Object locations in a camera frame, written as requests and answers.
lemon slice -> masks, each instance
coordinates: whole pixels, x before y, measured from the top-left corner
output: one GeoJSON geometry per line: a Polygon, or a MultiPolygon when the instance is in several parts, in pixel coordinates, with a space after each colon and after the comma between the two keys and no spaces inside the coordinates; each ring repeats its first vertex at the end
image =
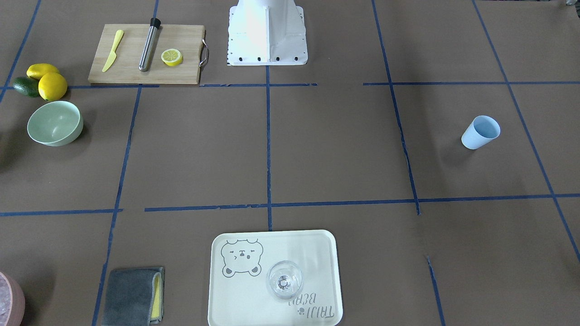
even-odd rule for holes
{"type": "Polygon", "coordinates": [[[161,54],[161,60],[166,65],[173,67],[183,62],[183,56],[177,49],[167,49],[161,54]]]}

ceramic bowl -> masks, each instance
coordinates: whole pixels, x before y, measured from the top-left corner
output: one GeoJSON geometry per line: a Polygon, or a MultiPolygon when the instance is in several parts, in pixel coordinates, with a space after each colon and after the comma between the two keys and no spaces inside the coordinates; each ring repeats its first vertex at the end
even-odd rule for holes
{"type": "Polygon", "coordinates": [[[62,146],[81,134],[83,120],[78,107],[67,101],[41,106],[28,120],[28,135],[35,142],[62,146]]]}

tray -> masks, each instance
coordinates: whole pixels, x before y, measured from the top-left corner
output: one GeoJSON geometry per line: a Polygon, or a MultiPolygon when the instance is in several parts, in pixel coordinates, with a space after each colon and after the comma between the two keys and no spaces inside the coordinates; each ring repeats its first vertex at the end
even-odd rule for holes
{"type": "Polygon", "coordinates": [[[210,326],[334,326],[342,319],[336,241],[326,230],[224,233],[213,241],[211,259],[210,326]],[[231,251],[251,258],[233,259],[231,251]],[[303,273],[302,291],[290,300],[267,284],[269,269],[283,260],[303,273]]]}

wine glass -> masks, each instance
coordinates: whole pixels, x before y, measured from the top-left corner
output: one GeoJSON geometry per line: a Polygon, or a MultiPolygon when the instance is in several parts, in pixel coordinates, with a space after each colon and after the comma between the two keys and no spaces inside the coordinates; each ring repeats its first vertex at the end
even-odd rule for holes
{"type": "Polygon", "coordinates": [[[278,298],[290,300],[302,290],[302,271],[288,260],[278,262],[268,271],[268,285],[278,298]]]}

yellow knife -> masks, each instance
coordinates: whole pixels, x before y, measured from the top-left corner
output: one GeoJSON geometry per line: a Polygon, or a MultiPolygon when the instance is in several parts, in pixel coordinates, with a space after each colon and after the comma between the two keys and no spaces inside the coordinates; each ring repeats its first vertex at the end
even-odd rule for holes
{"type": "Polygon", "coordinates": [[[111,67],[113,62],[115,62],[115,59],[117,58],[117,54],[115,53],[115,51],[117,50],[117,46],[119,46],[119,42],[121,41],[121,38],[123,37],[124,33],[125,32],[123,32],[123,30],[118,30],[115,33],[115,40],[113,41],[113,47],[111,48],[111,52],[109,53],[109,58],[107,58],[107,62],[105,62],[105,66],[103,67],[103,72],[107,71],[111,67]]]}

